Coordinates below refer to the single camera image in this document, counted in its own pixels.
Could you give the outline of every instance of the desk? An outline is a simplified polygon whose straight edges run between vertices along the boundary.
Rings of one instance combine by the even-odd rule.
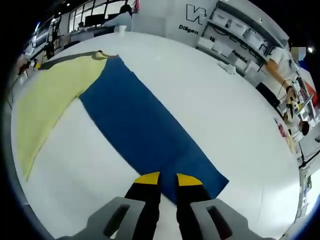
[[[69,33],[71,42],[85,41],[93,39],[96,35],[110,34],[114,32],[114,27],[92,27],[86,30]]]
[[[218,198],[244,215],[257,234],[280,238],[297,213],[299,170],[273,119],[278,114],[263,96],[211,56],[154,35],[102,35],[52,59],[96,50],[120,55],[229,180]],[[17,163],[15,112],[11,133]],[[16,168],[30,206],[55,238],[79,232],[93,212],[124,196],[139,176],[78,99],[42,146],[28,182]],[[181,235],[176,207],[162,195],[154,240],[163,239],[180,240]]]

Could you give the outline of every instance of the white cup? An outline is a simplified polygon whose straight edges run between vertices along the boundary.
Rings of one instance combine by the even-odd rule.
[[[124,35],[125,35],[126,28],[127,28],[127,26],[126,26],[126,25],[120,25],[120,26],[119,26],[119,33],[120,33],[120,36],[124,36]]]

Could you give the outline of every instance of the blue towel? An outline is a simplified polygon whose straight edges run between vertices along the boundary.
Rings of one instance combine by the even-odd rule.
[[[199,179],[212,198],[227,185],[228,180],[120,57],[106,61],[80,100],[102,134],[139,174],[161,172],[162,192],[172,202],[176,203],[177,173]]]

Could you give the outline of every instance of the wall logo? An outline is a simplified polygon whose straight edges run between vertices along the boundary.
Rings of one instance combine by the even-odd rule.
[[[186,32],[188,32],[188,34],[189,34],[189,33],[199,34],[198,31],[196,31],[196,30],[194,30],[194,29],[191,29],[191,28],[189,28],[188,26],[183,26],[183,25],[181,25],[181,24],[180,24],[180,26],[179,26],[179,29],[185,30]]]
[[[186,20],[190,22],[195,22],[197,21],[198,24],[202,25],[204,24],[204,19],[207,16],[207,11],[206,9],[202,7],[196,8],[196,6],[187,4],[186,5]]]

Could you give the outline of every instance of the yellow cloth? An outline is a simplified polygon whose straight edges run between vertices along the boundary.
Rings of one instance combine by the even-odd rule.
[[[297,153],[296,143],[295,143],[295,141],[293,140],[292,136],[290,136],[290,135],[286,136],[286,137],[285,137],[285,141],[286,141],[286,143],[288,144],[291,152],[292,152],[293,154],[296,154],[296,153]]]
[[[27,180],[35,157],[72,100],[101,74],[107,59],[82,56],[40,71],[17,103],[17,157]]]

